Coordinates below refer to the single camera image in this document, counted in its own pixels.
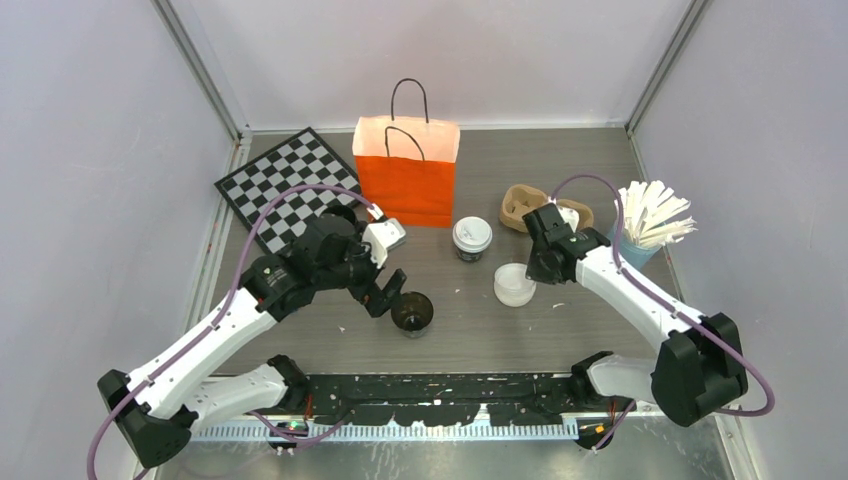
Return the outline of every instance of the blue cup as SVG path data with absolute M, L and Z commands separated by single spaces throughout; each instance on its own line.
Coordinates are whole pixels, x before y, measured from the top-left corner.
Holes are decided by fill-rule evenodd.
M 609 238 L 610 242 L 615 238 L 615 225 L 613 225 L 610 232 L 607 234 L 607 238 Z M 654 256 L 662 247 L 657 246 L 654 248 L 643 248 L 638 245 L 634 245 L 630 240 L 628 240 L 627 235 L 624 232 L 621 232 L 621 244 L 619 245 L 618 251 L 621 254 L 622 258 L 627 260 L 633 268 L 636 270 L 642 270 L 642 267 L 645 266 L 645 263 Z

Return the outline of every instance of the white paper cup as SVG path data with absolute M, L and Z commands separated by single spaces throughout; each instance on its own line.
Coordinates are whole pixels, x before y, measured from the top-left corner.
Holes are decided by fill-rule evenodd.
M 492 243 L 492 227 L 480 217 L 465 217 L 453 226 L 456 254 L 464 262 L 476 262 Z

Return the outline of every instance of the white wall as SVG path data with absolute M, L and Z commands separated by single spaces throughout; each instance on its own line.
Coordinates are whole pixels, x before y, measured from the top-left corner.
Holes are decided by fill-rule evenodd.
M 699 221 L 674 250 L 687 300 L 736 320 L 777 392 L 744 424 L 768 479 L 848 466 L 845 18 L 841 0 L 713 2 L 637 132 Z
M 353 127 L 388 113 L 403 77 L 421 80 L 435 117 L 462 124 L 624 123 L 689 0 L 180 3 L 235 92 L 231 110 L 269 130 Z M 419 115 L 412 87 L 398 109 Z
M 95 382 L 178 336 L 230 148 L 149 2 L 0 2 L 0 478 L 85 477 Z

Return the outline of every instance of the dark plastic cup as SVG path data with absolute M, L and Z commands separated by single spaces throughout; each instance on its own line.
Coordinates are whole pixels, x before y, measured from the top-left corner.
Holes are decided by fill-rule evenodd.
M 423 293 L 404 293 L 392 307 L 392 321 L 405 336 L 418 338 L 433 321 L 433 303 Z

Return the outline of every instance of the orange paper bag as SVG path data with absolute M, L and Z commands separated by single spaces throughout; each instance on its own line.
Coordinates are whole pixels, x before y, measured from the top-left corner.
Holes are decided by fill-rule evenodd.
M 424 118 L 395 117 L 395 93 L 415 82 L 424 94 Z M 404 225 L 450 227 L 459 125 L 433 120 L 417 80 L 395 85 L 391 115 L 360 117 L 353 155 L 365 198 Z

